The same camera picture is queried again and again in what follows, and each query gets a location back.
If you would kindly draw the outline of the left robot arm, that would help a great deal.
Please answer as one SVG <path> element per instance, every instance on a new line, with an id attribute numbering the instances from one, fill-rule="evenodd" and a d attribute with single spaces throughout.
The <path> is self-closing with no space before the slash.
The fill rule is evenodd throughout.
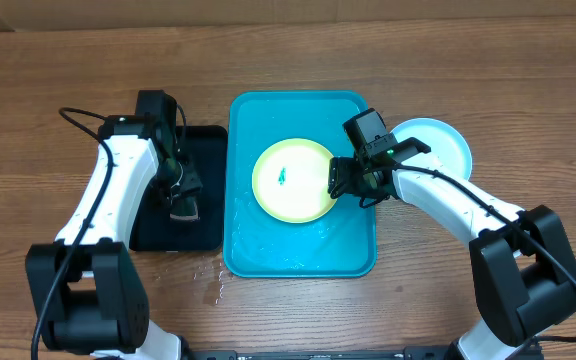
<path id="1" fill-rule="evenodd" d="M 132 115 L 103 117 L 93 173 L 72 217 L 51 244 L 30 247 L 25 269 L 39 347 L 98 359 L 187 359 L 185 340 L 149 317 L 144 286 L 129 255 L 145 194 L 176 221 L 199 218 L 202 183 L 185 150 L 185 116 L 162 90 L 141 90 Z"/>

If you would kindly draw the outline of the yellow-green plate top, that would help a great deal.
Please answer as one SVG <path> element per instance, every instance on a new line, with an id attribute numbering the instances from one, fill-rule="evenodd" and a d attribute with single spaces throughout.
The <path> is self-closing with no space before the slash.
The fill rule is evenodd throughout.
<path id="1" fill-rule="evenodd" d="M 257 159 L 252 190 L 260 207 L 273 218 L 291 224 L 314 221 L 336 203 L 328 193 L 333 154 L 303 138 L 279 141 Z"/>

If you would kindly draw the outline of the green scrubbing sponge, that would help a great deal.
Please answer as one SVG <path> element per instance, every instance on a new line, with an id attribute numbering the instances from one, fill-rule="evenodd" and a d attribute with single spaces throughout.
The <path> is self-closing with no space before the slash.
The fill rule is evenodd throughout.
<path id="1" fill-rule="evenodd" d="M 199 219 L 195 196 L 176 199 L 170 207 L 170 218 L 174 221 L 192 222 Z"/>

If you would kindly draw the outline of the light blue plate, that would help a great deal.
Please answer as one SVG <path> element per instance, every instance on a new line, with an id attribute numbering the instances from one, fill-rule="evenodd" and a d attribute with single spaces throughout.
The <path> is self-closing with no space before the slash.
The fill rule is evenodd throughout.
<path id="1" fill-rule="evenodd" d="M 394 127 L 391 133 L 396 140 L 414 137 L 428 145 L 439 160 L 454 174 L 469 180 L 473 169 L 470 147 L 451 125 L 433 118 L 413 118 Z"/>

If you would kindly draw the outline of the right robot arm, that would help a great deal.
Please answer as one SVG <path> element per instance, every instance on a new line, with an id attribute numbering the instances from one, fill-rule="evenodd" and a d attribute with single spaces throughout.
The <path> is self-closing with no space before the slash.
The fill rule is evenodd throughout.
<path id="1" fill-rule="evenodd" d="M 558 215 L 503 201 L 469 180 L 472 155 L 431 118 L 392 130 L 373 108 L 343 125 L 354 154 L 330 162 L 331 198 L 362 208 L 390 197 L 422 210 L 469 250 L 480 321 L 447 346 L 408 347 L 409 359 L 539 359 L 545 330 L 576 313 L 576 259 Z"/>

